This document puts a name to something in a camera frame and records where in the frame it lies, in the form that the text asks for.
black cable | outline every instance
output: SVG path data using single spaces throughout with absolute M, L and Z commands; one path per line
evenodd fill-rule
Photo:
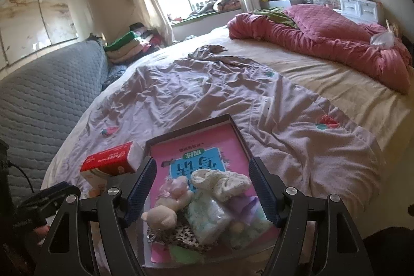
M 21 173 L 23 173 L 23 176 L 27 179 L 27 182 L 28 182 L 28 184 L 30 186 L 30 189 L 32 190 L 32 193 L 34 193 L 34 189 L 33 189 L 32 183 L 30 182 L 30 179 L 24 173 L 24 171 L 21 168 L 19 168 L 16 164 L 13 164 L 11 161 L 9 161 L 9 168 L 12 167 L 12 166 L 14 166 L 16 169 L 18 169 Z

pink comforter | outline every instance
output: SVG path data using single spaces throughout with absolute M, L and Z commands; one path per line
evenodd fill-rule
M 372 35 L 385 31 L 380 25 L 358 25 L 335 11 L 318 5 L 295 5 L 285 10 L 299 29 L 277 24 L 265 16 L 237 15 L 228 23 L 231 39 L 262 39 L 293 52 L 340 62 L 385 86 L 407 94 L 407 68 L 411 55 L 399 41 L 392 49 L 370 45 Z

tissue box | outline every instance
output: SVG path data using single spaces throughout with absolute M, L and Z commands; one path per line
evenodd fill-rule
M 142 154 L 142 148 L 136 142 L 125 143 L 90 155 L 82 164 L 80 174 L 90 183 L 94 195 L 99 195 L 105 191 L 109 177 L 134 173 Z

purple paper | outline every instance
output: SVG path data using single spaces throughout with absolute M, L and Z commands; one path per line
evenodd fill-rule
M 225 205 L 235 220 L 249 226 L 259 206 L 259 198 L 238 195 L 232 197 Z

silver bolt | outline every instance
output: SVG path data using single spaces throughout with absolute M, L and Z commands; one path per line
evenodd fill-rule
M 108 194 L 109 195 L 117 195 L 118 193 L 119 193 L 119 188 L 117 188 L 117 187 L 111 187 L 108 190 Z
M 297 194 L 297 192 L 298 192 L 298 190 L 295 189 L 294 187 L 288 187 L 286 189 L 286 193 L 289 194 L 289 195 L 295 195 L 295 194 Z
M 341 200 L 339 195 L 330 195 L 329 199 L 331 199 L 333 202 L 339 202 L 339 200 Z
M 66 197 L 66 202 L 67 202 L 68 204 L 73 203 L 75 200 L 76 200 L 76 195 L 68 195 L 68 196 Z

